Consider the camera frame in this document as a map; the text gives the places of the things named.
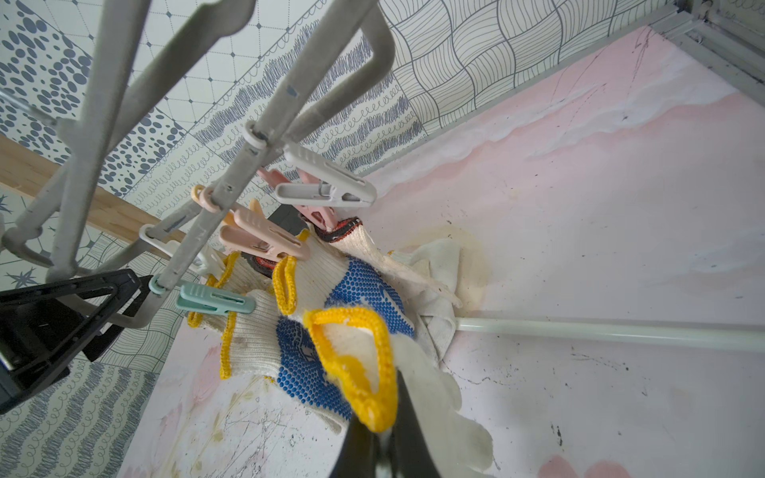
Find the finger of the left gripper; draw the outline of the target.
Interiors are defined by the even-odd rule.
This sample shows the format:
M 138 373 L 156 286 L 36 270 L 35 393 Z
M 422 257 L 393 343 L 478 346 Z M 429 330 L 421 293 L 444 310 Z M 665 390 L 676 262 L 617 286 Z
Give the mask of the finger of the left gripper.
M 1 294 L 1 410 L 57 384 L 83 353 L 97 360 L 149 296 L 149 276 L 123 269 Z

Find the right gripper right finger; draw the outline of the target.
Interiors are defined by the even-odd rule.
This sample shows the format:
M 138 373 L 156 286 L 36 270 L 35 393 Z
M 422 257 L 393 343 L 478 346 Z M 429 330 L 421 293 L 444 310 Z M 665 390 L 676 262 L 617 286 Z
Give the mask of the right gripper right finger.
M 401 372 L 398 372 L 396 379 L 398 380 L 398 414 L 388 443 L 392 476 L 438 478 L 440 474 L 428 451 L 414 403 Z

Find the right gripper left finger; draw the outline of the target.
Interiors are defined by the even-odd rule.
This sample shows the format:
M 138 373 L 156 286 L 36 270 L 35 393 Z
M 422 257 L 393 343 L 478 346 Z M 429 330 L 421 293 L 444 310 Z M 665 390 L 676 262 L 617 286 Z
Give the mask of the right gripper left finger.
M 379 454 L 378 436 L 354 415 L 329 477 L 374 478 L 377 476 Z

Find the blue dotted glove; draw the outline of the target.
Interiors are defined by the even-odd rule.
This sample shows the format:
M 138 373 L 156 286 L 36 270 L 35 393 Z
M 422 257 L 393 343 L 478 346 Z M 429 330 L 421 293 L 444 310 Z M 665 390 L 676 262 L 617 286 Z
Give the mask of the blue dotted glove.
M 391 333 L 414 336 L 414 323 L 404 314 L 400 295 L 371 265 L 341 253 L 310 230 L 302 231 L 297 239 L 310 257 L 287 256 L 272 274 L 283 316 L 301 322 L 310 311 L 365 307 L 381 316 Z
M 439 477 L 484 477 L 493 440 L 481 424 L 461 415 L 456 380 L 414 339 L 393 334 L 381 316 L 363 307 L 308 312 L 301 322 L 281 318 L 278 382 L 285 392 L 348 430 L 352 417 L 378 436 L 377 475 L 392 476 L 388 443 L 398 414 L 401 372 Z

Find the white glove yellow cuff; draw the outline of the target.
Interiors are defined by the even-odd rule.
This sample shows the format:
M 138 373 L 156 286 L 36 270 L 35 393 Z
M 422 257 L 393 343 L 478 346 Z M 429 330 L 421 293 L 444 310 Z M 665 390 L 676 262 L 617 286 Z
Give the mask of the white glove yellow cuff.
M 455 310 L 462 305 L 456 297 L 460 255 L 460 244 L 453 239 L 437 239 L 412 252 L 392 253 L 392 259 L 435 283 L 435 288 L 408 285 L 404 304 L 414 313 L 416 340 L 437 364 L 452 343 L 456 333 Z

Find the teal clothes peg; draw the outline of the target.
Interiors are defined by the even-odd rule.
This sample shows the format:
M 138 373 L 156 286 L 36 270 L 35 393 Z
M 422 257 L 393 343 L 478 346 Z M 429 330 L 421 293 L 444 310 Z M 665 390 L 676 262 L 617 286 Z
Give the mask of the teal clothes peg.
M 175 299 L 179 310 L 205 315 L 249 314 L 256 305 L 252 297 L 187 281 L 179 282 L 179 293 Z

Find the beige knit gloves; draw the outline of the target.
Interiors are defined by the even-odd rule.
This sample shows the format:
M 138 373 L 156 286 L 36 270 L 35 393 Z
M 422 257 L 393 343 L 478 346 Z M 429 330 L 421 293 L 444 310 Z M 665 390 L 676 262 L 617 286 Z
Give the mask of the beige knit gloves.
M 339 220 L 337 228 L 332 232 L 325 232 L 318 227 L 314 228 L 314 232 L 320 240 L 340 252 L 371 265 L 384 280 L 400 292 L 404 300 L 408 298 L 406 295 L 408 285 L 412 288 L 415 286 L 435 288 L 434 281 L 426 279 L 412 267 L 392 259 L 392 253 L 384 253 L 375 244 L 371 233 L 359 217 Z

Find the grey clothes peg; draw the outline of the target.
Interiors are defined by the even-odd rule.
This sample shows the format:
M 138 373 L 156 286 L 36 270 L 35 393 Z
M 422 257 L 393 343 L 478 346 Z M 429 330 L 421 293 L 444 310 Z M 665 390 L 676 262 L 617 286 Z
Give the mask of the grey clothes peg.
M 364 208 L 370 207 L 378 197 L 374 185 L 351 173 L 348 169 L 333 163 L 294 141 L 277 143 L 287 163 L 302 169 L 320 179 L 321 183 L 308 185 L 310 203 L 323 203 L 328 207 Z

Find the grey clip hanger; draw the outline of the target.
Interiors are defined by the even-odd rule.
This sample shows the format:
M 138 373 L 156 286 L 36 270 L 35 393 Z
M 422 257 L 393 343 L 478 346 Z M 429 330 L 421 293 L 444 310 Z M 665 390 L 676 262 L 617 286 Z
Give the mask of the grey clip hanger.
M 152 1 L 131 81 L 199 7 L 212 1 Z M 189 200 L 233 161 L 241 129 L 258 119 L 331 1 L 258 1 L 251 20 L 218 40 L 106 158 L 100 187 L 154 217 Z M 1 1 L 1 90 L 52 117 L 79 117 L 91 74 L 103 1 Z M 372 57 L 355 37 L 306 109 Z M 422 124 L 392 73 L 358 103 L 304 140 L 356 174 L 394 155 Z M 61 165 L 71 153 L 55 129 L 1 100 L 1 135 Z M 46 268 L 1 252 L 1 291 L 44 283 Z

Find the pink clothes peg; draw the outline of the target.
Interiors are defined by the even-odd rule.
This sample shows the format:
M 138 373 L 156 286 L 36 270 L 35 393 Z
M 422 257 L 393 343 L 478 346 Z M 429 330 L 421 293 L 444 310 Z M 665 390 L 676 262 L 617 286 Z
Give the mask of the pink clothes peg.
M 301 183 L 291 182 L 278 169 L 261 168 L 257 175 L 273 189 L 273 194 L 280 203 L 294 206 L 319 229 L 325 232 L 334 231 L 339 223 L 334 209 L 323 203 L 310 203 L 307 196 L 308 185 L 318 186 L 321 183 L 320 179 L 300 168 L 297 172 Z

